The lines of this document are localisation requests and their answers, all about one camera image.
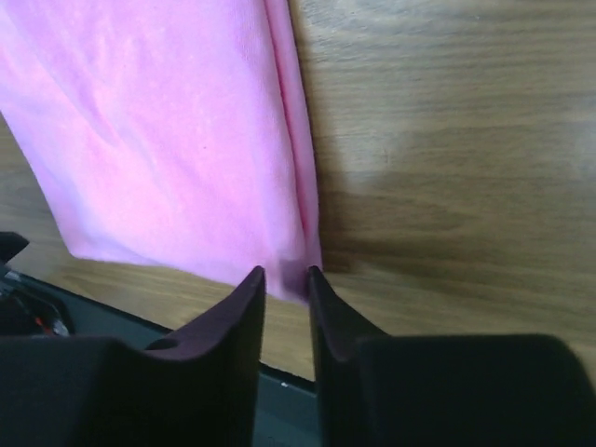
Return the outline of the pink t shirt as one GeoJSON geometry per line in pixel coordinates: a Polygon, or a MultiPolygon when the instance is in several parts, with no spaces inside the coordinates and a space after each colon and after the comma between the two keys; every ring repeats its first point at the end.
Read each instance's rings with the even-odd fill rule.
{"type": "Polygon", "coordinates": [[[285,1],[5,1],[1,111],[69,252],[306,298],[314,150],[285,1]]]}

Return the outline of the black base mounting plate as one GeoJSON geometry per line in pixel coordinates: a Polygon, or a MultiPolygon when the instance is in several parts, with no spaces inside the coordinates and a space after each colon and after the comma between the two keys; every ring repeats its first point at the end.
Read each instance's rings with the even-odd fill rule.
{"type": "MultiPolygon", "coordinates": [[[[1,299],[14,300],[40,334],[112,336],[145,348],[169,333],[159,324],[15,271],[1,276],[1,299]]],[[[319,446],[314,383],[261,364],[252,444],[319,446]]]]}

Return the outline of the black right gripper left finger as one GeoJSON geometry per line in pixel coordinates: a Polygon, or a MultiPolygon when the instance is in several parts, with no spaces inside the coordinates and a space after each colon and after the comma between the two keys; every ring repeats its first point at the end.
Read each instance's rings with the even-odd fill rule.
{"type": "Polygon", "coordinates": [[[265,273],[145,349],[112,337],[1,342],[5,446],[248,446],[265,273]]]}

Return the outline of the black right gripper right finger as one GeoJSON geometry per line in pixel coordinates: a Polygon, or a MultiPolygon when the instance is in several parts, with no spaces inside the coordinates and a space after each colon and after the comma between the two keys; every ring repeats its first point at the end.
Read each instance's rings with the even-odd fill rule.
{"type": "Polygon", "coordinates": [[[591,446],[595,390],[546,334],[392,336],[308,272],[326,446],[591,446]]]}

